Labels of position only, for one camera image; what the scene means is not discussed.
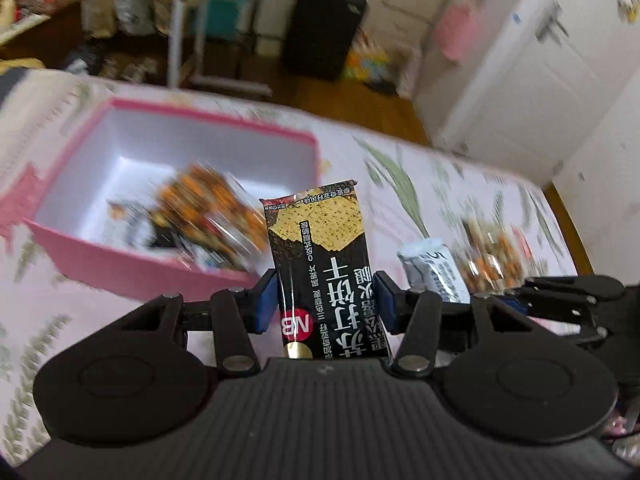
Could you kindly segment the white snack packet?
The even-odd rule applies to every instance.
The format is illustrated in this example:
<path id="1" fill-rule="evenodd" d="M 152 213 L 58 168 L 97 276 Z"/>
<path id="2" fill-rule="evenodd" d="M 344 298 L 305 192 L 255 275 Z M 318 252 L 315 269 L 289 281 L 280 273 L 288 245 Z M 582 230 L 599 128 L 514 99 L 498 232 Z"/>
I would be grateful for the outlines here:
<path id="1" fill-rule="evenodd" d="M 397 255 L 413 292 L 434 292 L 452 304 L 471 301 L 454 257 L 439 238 L 427 237 L 405 244 Z"/>

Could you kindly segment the black cracker packet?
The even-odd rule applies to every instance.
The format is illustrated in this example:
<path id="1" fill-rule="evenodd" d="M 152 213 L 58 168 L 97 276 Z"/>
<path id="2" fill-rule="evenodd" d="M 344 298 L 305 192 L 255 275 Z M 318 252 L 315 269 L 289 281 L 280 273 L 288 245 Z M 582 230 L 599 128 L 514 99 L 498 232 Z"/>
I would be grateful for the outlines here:
<path id="1" fill-rule="evenodd" d="M 385 359 L 357 182 L 262 200 L 290 359 Z"/>

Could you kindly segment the clear bag coated peanuts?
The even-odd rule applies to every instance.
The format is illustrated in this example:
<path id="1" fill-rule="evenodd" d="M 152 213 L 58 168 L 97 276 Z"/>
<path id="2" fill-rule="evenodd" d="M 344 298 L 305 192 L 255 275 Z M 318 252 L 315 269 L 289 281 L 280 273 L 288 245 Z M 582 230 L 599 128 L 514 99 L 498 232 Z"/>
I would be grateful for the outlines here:
<path id="1" fill-rule="evenodd" d="M 514 234 L 475 218 L 463 219 L 461 225 L 462 241 L 451 252 L 471 294 L 500 294 L 524 284 L 525 256 Z"/>

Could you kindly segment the floral bed sheet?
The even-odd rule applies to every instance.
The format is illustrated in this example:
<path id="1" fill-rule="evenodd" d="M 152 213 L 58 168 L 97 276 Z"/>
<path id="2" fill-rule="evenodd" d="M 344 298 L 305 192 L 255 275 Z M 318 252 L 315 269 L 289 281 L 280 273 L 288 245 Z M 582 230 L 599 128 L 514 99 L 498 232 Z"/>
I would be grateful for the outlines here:
<path id="1" fill-rule="evenodd" d="M 202 92 L 170 91 L 75 76 L 59 70 L 3 75 L 1 186 L 21 174 L 42 176 L 80 123 L 114 98 L 209 112 L 258 126 L 314 136 L 320 177 L 357 183 L 370 260 L 398 283 L 401 244 L 437 237 L 460 244 L 468 219 L 501 224 L 528 248 L 525 269 L 541 275 L 575 270 L 551 206 L 538 186 L 507 172 L 401 141 L 346 122 L 290 108 Z M 1 226 L 1 455 L 19 465 L 48 442 L 32 400 L 32 382 L 55 353 L 131 311 L 136 300 L 91 287 L 59 271 L 26 226 Z"/>

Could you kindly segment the pink cardboard box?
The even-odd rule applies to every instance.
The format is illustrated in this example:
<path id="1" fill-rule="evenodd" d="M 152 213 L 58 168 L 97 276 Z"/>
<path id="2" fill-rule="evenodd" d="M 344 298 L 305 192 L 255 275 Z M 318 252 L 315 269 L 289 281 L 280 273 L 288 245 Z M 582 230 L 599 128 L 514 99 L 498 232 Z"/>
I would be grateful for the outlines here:
<path id="1" fill-rule="evenodd" d="M 316 186 L 319 162 L 310 133 L 114 99 L 58 155 L 25 221 L 66 278 L 140 300 L 164 292 L 204 299 L 253 286 L 269 266 L 269 248 L 218 217 L 207 217 L 204 229 L 224 238 L 234 260 L 166 232 L 160 222 L 170 205 L 196 217 L 184 175 L 213 170 L 256 210 L 266 198 Z"/>

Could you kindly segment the colourful gift bag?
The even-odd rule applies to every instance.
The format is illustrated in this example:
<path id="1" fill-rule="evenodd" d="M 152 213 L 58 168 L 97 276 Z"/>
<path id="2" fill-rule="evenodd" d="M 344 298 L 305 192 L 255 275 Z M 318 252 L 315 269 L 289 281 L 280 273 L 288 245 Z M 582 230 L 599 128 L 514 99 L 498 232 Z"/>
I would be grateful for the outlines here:
<path id="1" fill-rule="evenodd" d="M 376 84 L 389 80 L 389 62 L 390 58 L 386 50 L 359 29 L 349 49 L 342 78 L 364 84 Z"/>

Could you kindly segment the white door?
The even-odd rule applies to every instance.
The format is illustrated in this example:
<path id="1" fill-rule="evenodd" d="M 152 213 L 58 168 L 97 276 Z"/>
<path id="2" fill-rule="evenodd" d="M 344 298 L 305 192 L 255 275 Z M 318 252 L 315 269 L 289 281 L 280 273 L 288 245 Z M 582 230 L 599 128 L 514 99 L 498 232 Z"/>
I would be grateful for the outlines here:
<path id="1" fill-rule="evenodd" d="M 547 184 L 639 66 L 639 0 L 521 0 L 435 145 Z"/>

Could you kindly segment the pink hanging bag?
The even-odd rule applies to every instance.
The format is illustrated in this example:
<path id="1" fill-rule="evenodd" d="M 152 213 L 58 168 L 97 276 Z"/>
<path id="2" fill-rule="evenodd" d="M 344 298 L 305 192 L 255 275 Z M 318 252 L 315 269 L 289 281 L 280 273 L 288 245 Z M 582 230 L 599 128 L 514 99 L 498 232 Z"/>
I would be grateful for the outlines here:
<path id="1" fill-rule="evenodd" d="M 434 40 L 447 61 L 462 62 L 480 33 L 480 14 L 472 3 L 448 6 L 434 30 Z"/>

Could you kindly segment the wooden rolling desk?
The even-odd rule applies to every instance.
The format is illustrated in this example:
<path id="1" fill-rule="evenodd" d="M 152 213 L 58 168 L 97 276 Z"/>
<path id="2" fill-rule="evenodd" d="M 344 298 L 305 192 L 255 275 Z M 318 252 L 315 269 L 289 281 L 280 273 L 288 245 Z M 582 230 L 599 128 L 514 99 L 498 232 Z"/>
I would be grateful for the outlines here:
<path id="1" fill-rule="evenodd" d="M 367 10 L 367 0 L 171 0 L 168 86 L 271 96 L 268 84 L 243 76 L 260 46 L 276 48 L 283 73 L 337 80 Z M 239 47 L 232 76 L 204 74 L 209 38 Z"/>

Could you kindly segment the black suitcase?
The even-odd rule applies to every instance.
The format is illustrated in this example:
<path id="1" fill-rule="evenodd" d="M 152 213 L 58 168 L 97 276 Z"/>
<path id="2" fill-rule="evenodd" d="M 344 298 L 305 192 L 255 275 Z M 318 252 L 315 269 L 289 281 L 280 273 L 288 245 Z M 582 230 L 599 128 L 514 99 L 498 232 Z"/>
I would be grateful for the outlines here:
<path id="1" fill-rule="evenodd" d="M 367 0 L 296 0 L 282 44 L 280 67 L 293 76 L 341 77 Z"/>

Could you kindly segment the wooden nightstand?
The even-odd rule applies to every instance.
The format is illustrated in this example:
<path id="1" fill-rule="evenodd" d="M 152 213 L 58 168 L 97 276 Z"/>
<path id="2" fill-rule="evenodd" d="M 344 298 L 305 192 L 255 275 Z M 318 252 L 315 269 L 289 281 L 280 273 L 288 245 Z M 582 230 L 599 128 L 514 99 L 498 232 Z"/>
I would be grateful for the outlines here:
<path id="1" fill-rule="evenodd" d="M 82 0 L 61 0 L 47 20 L 2 44 L 1 58 L 35 58 L 47 68 L 60 68 L 84 41 Z"/>

